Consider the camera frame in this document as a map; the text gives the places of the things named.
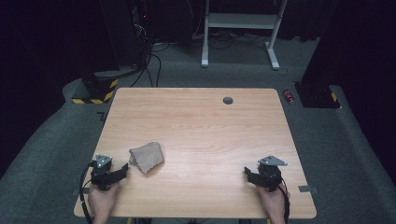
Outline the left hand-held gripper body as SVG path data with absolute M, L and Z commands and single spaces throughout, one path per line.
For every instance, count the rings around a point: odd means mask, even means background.
M 96 154 L 92 163 L 91 182 L 100 190 L 109 190 L 112 184 L 109 182 L 112 158 Z

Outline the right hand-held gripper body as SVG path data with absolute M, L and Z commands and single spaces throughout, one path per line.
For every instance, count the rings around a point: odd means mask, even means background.
M 286 162 L 273 155 L 260 159 L 258 171 L 263 177 L 263 186 L 269 191 L 275 191 L 283 180 L 279 166 L 287 165 Z

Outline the beige cloth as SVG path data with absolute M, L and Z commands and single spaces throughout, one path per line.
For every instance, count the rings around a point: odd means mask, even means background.
M 164 162 L 162 148 L 158 142 L 150 142 L 142 147 L 132 148 L 129 152 L 131 154 L 129 163 L 136 166 L 143 174 Z

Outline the person's left hand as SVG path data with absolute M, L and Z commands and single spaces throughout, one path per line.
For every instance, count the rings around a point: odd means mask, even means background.
M 89 205 L 93 212 L 93 219 L 109 219 L 116 203 L 120 184 L 113 184 L 109 190 L 100 190 L 96 185 L 91 185 L 89 190 Z

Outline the person's right hand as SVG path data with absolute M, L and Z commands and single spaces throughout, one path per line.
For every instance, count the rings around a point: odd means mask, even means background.
M 269 217 L 284 217 L 286 187 L 280 184 L 275 191 L 257 186 L 265 215 Z

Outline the black yellow striped base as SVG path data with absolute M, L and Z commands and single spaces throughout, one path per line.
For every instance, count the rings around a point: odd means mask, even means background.
M 97 77 L 89 74 L 82 77 L 72 95 L 74 104 L 106 104 L 114 94 L 118 80 L 112 77 Z

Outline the black base with yellow mark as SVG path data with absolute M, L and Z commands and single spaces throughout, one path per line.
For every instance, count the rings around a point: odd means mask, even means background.
M 301 82 L 295 82 L 294 87 L 297 90 L 303 107 L 307 108 L 340 108 L 341 105 L 335 93 L 329 86 L 307 85 Z

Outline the dark equipment rack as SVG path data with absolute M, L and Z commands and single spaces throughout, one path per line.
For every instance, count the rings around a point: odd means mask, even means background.
M 130 0 L 140 66 L 146 64 L 152 42 L 152 23 L 149 0 Z

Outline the white metal stand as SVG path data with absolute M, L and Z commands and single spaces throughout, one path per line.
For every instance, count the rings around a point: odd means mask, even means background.
M 264 43 L 270 63 L 274 70 L 279 70 L 280 65 L 274 51 L 274 44 L 279 31 L 280 24 L 283 20 L 284 11 L 289 0 L 281 0 L 279 10 L 274 15 L 263 14 L 235 14 L 235 13 L 213 13 L 210 11 L 210 0 L 205 3 L 205 26 L 204 42 L 201 66 L 203 68 L 209 65 L 209 29 L 210 28 L 235 28 L 235 29 L 257 29 L 271 30 L 270 40 Z

